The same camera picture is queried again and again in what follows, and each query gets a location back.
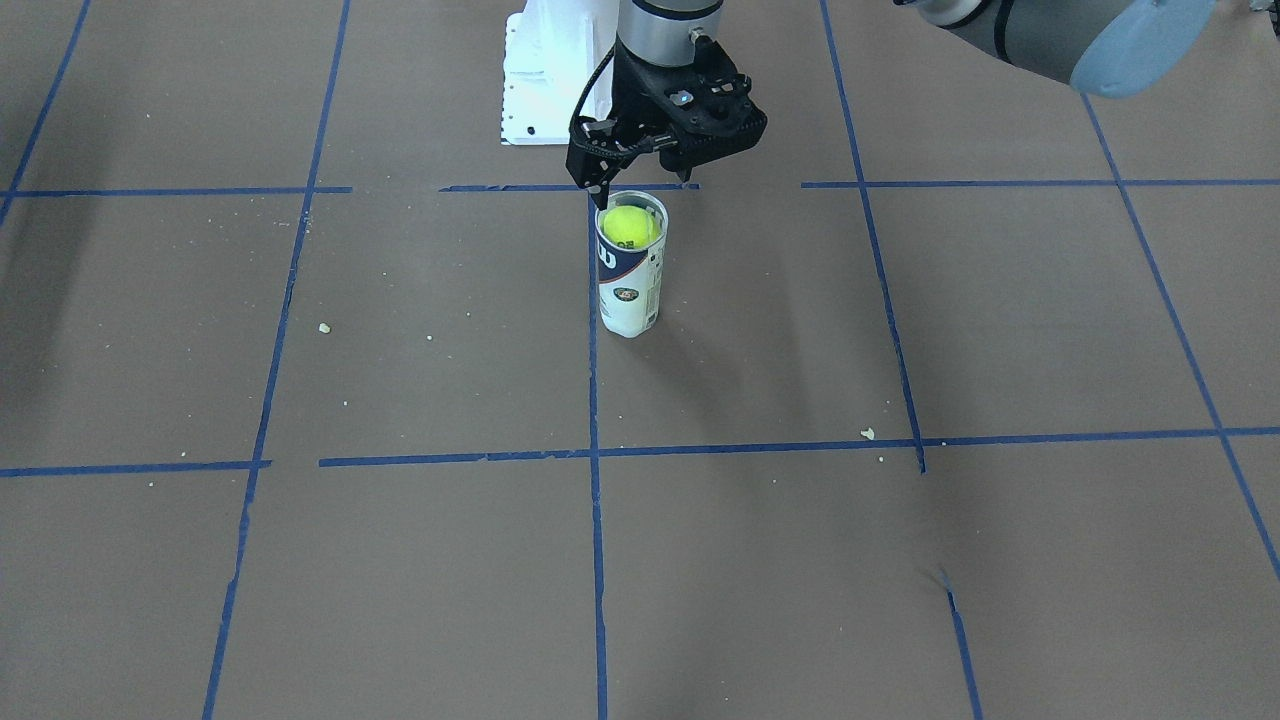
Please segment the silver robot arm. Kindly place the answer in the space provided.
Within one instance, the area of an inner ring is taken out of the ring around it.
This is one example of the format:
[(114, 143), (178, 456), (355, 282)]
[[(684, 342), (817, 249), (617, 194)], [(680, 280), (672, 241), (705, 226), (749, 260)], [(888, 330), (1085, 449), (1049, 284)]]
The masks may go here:
[[(987, 55), (1078, 92), (1130, 97), (1169, 73), (1213, 12), (1211, 1), (916, 1), (916, 14)], [(753, 149), (767, 128), (751, 79), (716, 33), (719, 1), (622, 1), (608, 115), (577, 111), (567, 169), (603, 195), (654, 152), (681, 181), (696, 167)]]

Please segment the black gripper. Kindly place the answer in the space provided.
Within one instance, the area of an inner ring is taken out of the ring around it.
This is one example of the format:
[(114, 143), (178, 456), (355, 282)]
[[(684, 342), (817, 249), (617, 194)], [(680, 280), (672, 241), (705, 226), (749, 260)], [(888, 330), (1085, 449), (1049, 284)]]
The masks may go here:
[(611, 119), (627, 150), (657, 152), (684, 183), (692, 169), (745, 152), (768, 118), (749, 94), (751, 79), (719, 45), (696, 45), (687, 65), (667, 68), (614, 46)]

